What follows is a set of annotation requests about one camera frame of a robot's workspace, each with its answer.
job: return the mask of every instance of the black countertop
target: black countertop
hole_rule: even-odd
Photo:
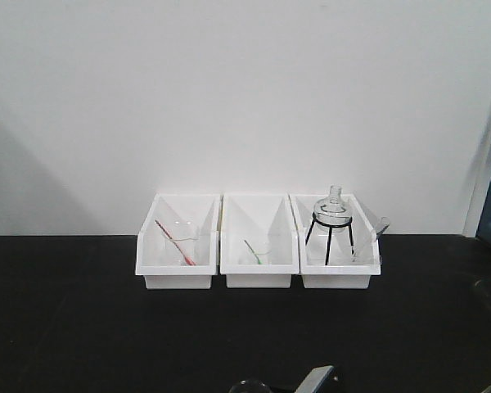
[[[135,237],[0,237],[0,392],[214,392],[298,385],[340,365],[348,393],[479,393],[491,251],[458,236],[381,239],[367,290],[145,289]]]

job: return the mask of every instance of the glass beaker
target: glass beaker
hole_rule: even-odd
[[[175,221],[168,228],[160,225],[165,238],[167,264],[196,266],[198,260],[196,242],[199,228],[190,221]]]
[[[244,247],[247,249],[246,257],[241,259],[241,264],[269,264],[271,244],[259,239],[244,239]]]

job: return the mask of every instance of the clear glass beaker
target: clear glass beaker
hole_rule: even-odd
[[[162,235],[165,239],[165,259],[167,264],[179,266],[196,266],[198,253],[196,243],[199,238],[199,228],[192,222],[175,221],[164,228]]]

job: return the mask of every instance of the flask neck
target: flask neck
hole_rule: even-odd
[[[329,197],[330,201],[338,202],[340,201],[340,194],[342,193],[342,187],[340,186],[331,186],[329,189]]]

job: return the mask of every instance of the green stirring rod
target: green stirring rod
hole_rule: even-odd
[[[259,256],[256,255],[255,250],[253,250],[253,247],[251,247],[251,244],[249,244],[249,242],[246,239],[244,239],[244,243],[247,245],[247,247],[249,248],[249,250],[251,251],[251,253],[255,256],[256,261],[259,264],[262,264],[262,261],[260,260]]]

